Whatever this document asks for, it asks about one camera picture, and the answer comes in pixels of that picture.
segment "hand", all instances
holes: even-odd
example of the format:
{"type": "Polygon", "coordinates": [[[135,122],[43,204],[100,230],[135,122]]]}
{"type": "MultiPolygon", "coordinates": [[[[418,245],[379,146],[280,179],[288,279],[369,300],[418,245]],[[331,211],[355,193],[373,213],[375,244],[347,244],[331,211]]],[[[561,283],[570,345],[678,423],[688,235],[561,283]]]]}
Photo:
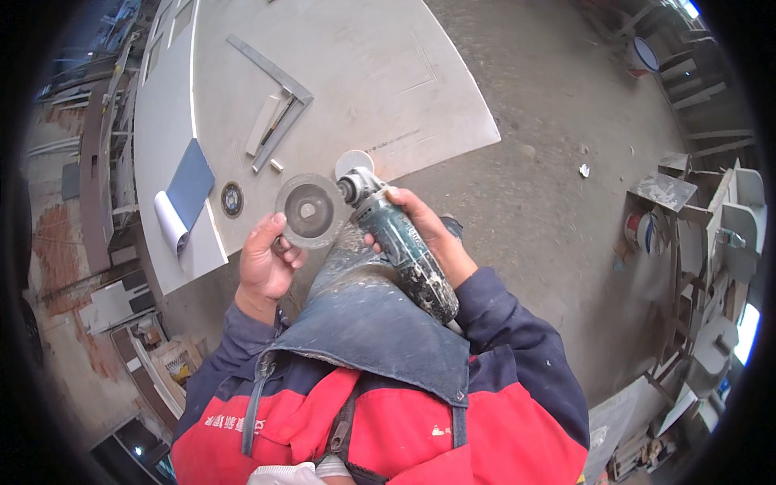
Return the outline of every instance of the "hand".
{"type": "MultiPolygon", "coordinates": [[[[401,206],[401,209],[410,217],[417,232],[442,267],[447,279],[450,280],[453,289],[458,288],[474,274],[477,264],[463,249],[461,242],[450,234],[439,216],[412,191],[391,187],[386,192],[386,197],[390,202],[401,206]]],[[[371,234],[364,236],[364,242],[371,245],[376,253],[383,250],[371,234]]]]}
{"type": "Polygon", "coordinates": [[[286,215],[269,213],[258,222],[243,246],[240,256],[240,285],[234,294],[237,308],[249,317],[267,324],[275,322],[277,300],[288,291],[294,272],[307,260],[307,251],[292,246],[280,237],[286,227],[286,215]]]}

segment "paper scrap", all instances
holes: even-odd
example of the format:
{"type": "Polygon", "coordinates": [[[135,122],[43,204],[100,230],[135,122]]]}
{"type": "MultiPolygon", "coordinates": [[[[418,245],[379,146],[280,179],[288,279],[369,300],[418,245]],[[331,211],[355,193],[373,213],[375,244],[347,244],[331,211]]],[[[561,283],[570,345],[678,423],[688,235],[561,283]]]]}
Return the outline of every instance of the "paper scrap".
{"type": "Polygon", "coordinates": [[[189,230],[186,229],[181,217],[175,212],[175,208],[164,190],[154,197],[154,211],[159,219],[161,236],[175,256],[180,258],[183,248],[189,240],[189,230]]]}

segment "red jacket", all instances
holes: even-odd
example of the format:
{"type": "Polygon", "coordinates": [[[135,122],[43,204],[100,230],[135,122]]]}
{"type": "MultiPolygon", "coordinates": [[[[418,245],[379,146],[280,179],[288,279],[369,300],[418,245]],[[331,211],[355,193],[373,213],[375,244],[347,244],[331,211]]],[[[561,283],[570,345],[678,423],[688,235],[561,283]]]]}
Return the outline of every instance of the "red jacket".
{"type": "Polygon", "coordinates": [[[246,424],[257,355],[278,331],[233,305],[221,345],[187,383],[172,447],[178,482],[243,484],[257,466],[320,458],[358,382],[349,459],[391,485],[576,483],[590,446],[587,406],[557,331],[520,305],[491,268],[456,293],[456,321],[472,353],[466,445],[453,449],[450,407],[438,398],[292,353],[276,361],[257,420],[246,424]],[[246,425],[254,428],[251,458],[241,454],[246,425]]]}

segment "grinder disc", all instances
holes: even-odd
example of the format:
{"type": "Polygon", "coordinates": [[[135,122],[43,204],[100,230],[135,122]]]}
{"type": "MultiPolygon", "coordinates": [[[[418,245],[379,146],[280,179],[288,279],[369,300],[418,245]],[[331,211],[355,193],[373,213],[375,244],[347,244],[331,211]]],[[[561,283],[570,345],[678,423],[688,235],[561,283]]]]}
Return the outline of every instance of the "grinder disc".
{"type": "Polygon", "coordinates": [[[337,186],[323,175],[299,174],[278,192],[275,212],[286,215],[283,236],[302,249],[334,242],[345,225],[346,205],[337,186]]]}

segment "navy blue sleeve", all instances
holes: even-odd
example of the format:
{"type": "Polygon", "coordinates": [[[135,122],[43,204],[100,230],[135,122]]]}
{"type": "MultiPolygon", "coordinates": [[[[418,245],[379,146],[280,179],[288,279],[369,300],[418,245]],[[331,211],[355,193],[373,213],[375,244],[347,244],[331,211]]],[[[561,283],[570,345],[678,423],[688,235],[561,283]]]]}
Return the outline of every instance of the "navy blue sleeve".
{"type": "Polygon", "coordinates": [[[273,343],[278,333],[274,327],[250,318],[231,304],[223,317],[220,345],[186,381],[186,409],[178,420],[173,441],[199,421],[223,380],[273,343]]]}
{"type": "Polygon", "coordinates": [[[508,345],[518,380],[574,441],[590,448],[587,403],[566,361],[560,334],[526,310],[493,268],[480,268],[456,290],[461,304],[456,322],[472,353],[508,345]]]}

